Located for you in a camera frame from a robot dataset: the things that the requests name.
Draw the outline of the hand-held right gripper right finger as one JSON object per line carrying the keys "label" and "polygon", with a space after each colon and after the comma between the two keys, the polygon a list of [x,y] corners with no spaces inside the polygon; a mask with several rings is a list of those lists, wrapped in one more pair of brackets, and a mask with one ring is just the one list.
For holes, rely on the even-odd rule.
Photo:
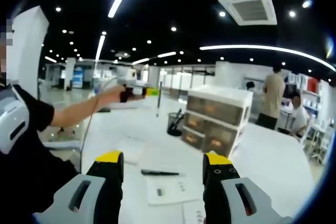
{"label": "hand-held right gripper right finger", "polygon": [[247,177],[240,177],[224,156],[203,156],[204,223],[292,223],[271,206],[271,198]]}

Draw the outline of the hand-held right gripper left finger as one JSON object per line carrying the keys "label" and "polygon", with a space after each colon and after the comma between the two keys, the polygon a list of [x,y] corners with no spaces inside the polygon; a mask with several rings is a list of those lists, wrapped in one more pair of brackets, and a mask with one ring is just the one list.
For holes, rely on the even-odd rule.
{"label": "hand-held right gripper left finger", "polygon": [[54,194],[53,204],[35,213],[35,223],[118,223],[123,197],[121,151],[97,157],[86,174],[78,174]]}

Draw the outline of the person's left hand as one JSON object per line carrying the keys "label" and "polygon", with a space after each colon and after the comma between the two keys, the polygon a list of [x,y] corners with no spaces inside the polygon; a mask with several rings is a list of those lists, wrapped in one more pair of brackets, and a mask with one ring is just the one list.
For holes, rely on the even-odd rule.
{"label": "person's left hand", "polygon": [[98,106],[104,107],[111,103],[120,102],[120,94],[125,91],[125,87],[116,85],[98,95]]}

